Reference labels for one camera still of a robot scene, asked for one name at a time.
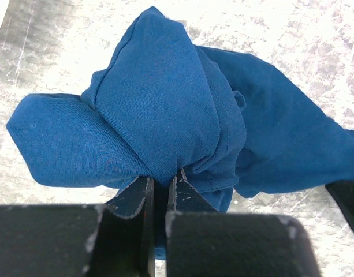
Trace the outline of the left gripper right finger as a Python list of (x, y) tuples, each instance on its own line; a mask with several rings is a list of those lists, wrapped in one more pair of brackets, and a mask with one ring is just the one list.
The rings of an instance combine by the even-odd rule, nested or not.
[(198, 218), (215, 214), (217, 210), (191, 185), (184, 169), (179, 170), (169, 186), (165, 219), (176, 216)]

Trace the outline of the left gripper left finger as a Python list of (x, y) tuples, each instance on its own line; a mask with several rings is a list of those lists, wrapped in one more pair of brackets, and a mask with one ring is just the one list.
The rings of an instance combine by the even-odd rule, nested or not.
[(102, 212), (90, 276), (154, 276), (154, 180), (137, 177)]

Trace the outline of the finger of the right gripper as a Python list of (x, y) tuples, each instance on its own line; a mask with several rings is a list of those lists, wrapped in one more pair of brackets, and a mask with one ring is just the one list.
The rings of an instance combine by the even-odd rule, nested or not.
[(349, 227), (354, 232), (354, 181), (338, 181), (325, 188), (337, 203)]

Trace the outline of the blue t shirt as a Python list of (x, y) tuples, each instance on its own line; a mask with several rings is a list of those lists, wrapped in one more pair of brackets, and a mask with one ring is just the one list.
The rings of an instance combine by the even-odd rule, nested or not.
[(184, 170), (218, 211), (234, 192), (289, 193), (354, 181), (345, 130), (273, 65), (194, 45), (183, 25), (143, 11), (81, 95), (30, 94), (7, 130), (34, 180), (123, 191)]

